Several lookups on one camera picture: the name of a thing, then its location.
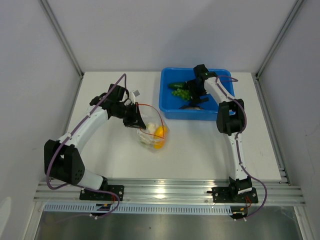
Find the white green cauliflower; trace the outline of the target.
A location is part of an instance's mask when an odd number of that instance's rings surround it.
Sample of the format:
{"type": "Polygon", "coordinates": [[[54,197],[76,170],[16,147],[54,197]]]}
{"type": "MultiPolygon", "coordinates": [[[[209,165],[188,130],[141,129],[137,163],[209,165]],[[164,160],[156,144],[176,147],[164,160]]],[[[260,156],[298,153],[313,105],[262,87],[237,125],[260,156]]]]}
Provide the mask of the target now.
{"type": "Polygon", "coordinates": [[[157,123],[149,122],[146,129],[139,129],[137,131],[139,141],[144,145],[152,145],[154,143],[154,133],[158,127],[157,123]]]}

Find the green grape bunch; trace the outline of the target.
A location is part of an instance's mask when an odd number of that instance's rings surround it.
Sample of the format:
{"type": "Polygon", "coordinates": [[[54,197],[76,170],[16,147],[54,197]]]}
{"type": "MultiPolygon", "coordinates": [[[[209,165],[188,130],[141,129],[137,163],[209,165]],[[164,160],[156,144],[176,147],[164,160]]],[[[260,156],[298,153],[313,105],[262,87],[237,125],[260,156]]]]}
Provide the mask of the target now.
{"type": "Polygon", "coordinates": [[[191,99],[190,91],[187,89],[178,88],[176,90],[173,90],[171,94],[174,97],[181,98],[183,101],[189,101],[191,99]]]}

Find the clear zip bag orange zipper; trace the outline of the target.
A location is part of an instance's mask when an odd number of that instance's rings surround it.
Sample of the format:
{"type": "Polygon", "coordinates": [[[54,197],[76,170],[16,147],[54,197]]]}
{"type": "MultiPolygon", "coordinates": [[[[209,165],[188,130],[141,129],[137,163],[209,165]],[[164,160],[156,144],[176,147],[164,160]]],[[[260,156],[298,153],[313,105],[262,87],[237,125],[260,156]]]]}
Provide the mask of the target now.
{"type": "Polygon", "coordinates": [[[150,152],[160,151],[168,142],[169,127],[154,106],[146,103],[139,103],[138,106],[145,129],[134,130],[133,136],[140,145],[150,152]]]}

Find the yellow orange mango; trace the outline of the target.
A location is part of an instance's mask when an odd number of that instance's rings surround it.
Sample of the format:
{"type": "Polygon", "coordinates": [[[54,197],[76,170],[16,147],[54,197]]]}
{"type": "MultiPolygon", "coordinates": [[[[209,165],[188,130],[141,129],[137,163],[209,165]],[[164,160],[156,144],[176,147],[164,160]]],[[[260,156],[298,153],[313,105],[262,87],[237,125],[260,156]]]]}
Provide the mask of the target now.
{"type": "Polygon", "coordinates": [[[168,135],[168,128],[164,125],[164,126],[159,126],[153,135],[153,139],[154,139],[154,145],[153,147],[156,150],[159,150],[161,148],[164,147],[165,143],[166,143],[166,137],[168,135]]]}

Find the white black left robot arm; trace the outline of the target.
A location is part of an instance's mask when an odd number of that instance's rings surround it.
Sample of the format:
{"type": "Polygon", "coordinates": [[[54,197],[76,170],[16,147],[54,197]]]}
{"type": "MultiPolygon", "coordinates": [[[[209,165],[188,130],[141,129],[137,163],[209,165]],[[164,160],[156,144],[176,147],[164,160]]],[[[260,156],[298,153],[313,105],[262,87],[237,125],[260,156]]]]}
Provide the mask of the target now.
{"type": "Polygon", "coordinates": [[[108,196],[105,177],[86,169],[81,153],[93,134],[111,117],[121,119],[127,128],[145,129],[136,97],[138,90],[111,84],[108,92],[94,97],[82,120],[58,140],[48,140],[44,145],[44,173],[46,180],[60,180],[65,185],[91,189],[97,200],[108,196]]]}

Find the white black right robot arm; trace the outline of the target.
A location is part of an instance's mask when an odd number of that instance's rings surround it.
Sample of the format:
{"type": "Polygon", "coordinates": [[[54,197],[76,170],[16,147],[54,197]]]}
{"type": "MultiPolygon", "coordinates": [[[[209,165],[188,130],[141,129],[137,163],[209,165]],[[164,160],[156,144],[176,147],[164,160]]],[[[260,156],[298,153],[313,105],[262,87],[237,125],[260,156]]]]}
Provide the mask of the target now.
{"type": "Polygon", "coordinates": [[[191,102],[199,104],[206,99],[201,96],[210,94],[218,104],[216,126],[223,134],[228,147],[229,159],[233,162],[233,175],[229,177],[227,187],[214,187],[211,190],[215,203],[245,203],[254,192],[252,179],[248,173],[242,146],[242,133],[247,127],[245,104],[241,98],[236,99],[223,86],[223,82],[237,82],[229,75],[218,75],[209,71],[204,64],[193,68],[195,79],[186,82],[190,91],[191,102]]]}

